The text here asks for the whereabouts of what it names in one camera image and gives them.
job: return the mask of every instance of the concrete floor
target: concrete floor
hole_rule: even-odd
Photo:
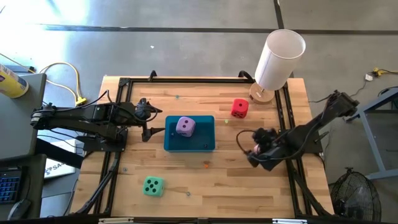
[[[104,75],[149,75],[151,70],[161,76],[235,77],[240,70],[254,74],[267,34],[65,32],[43,31],[34,24],[277,28],[272,0],[41,0],[26,1],[23,6],[12,1],[4,4],[1,52],[36,68],[58,61],[72,63],[81,74],[82,94],[89,100],[97,98]],[[395,0],[280,0],[280,6],[288,29],[398,29]],[[398,69],[396,35],[303,37],[307,50],[294,74],[305,79],[309,100],[323,98],[335,89],[353,94],[373,67]],[[3,58],[0,63],[9,64]],[[67,66],[53,67],[47,74],[52,81],[75,87],[75,75]],[[366,104],[381,89],[397,84],[398,76],[384,75],[354,98]],[[44,100],[73,106],[72,95],[53,85],[46,86]],[[313,115],[322,108],[323,103],[311,104]],[[347,166],[363,174],[377,171],[359,120],[345,124],[336,119],[331,128],[325,153],[329,182],[343,175]],[[389,157],[396,161],[398,154],[392,152]],[[75,178],[71,175],[46,184],[43,217],[63,213],[70,195],[65,192],[70,192]],[[373,182],[382,202],[382,220],[396,222],[398,177]],[[53,202],[58,202],[59,208],[50,209],[48,204]]]

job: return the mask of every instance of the yellow can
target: yellow can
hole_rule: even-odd
[[[0,64],[0,93],[18,98],[26,93],[29,84],[10,69]]]

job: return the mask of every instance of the fan grille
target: fan grille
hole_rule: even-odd
[[[331,190],[331,201],[337,215],[358,220],[381,221],[379,194],[372,182],[350,169]]]

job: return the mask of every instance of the wooden tabletop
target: wooden tabletop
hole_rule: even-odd
[[[119,78],[105,76],[100,93],[109,90],[115,100]],[[304,80],[290,78],[288,85],[295,122],[297,125],[305,124],[312,116]],[[152,136],[149,142],[141,142],[141,128],[129,128],[112,216],[293,217],[286,164],[281,162],[271,172],[261,166],[252,168],[235,141],[236,134],[242,129],[279,129],[275,99],[266,105],[254,104],[249,99],[250,86],[230,83],[134,84],[131,98],[134,104],[145,97],[163,110],[148,127],[164,127],[168,115],[213,115],[216,119],[216,149],[212,153],[169,153],[163,148],[164,132]],[[248,115],[244,119],[234,118],[229,113],[235,98],[249,102]],[[253,148],[249,133],[239,138],[246,149]],[[81,208],[98,186],[103,157],[103,152],[95,152],[83,161],[71,212]],[[303,163],[308,187],[325,209],[333,212],[321,160],[306,154]],[[148,175],[164,178],[162,197],[142,193],[143,181]],[[304,212],[299,190],[298,194],[300,208]],[[108,187],[104,191],[103,208],[107,196]]]

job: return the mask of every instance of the blue container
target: blue container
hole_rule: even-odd
[[[186,116],[196,122],[195,130],[189,138],[175,132],[175,127],[181,117],[166,117],[164,149],[168,152],[212,152],[216,148],[214,117]]]

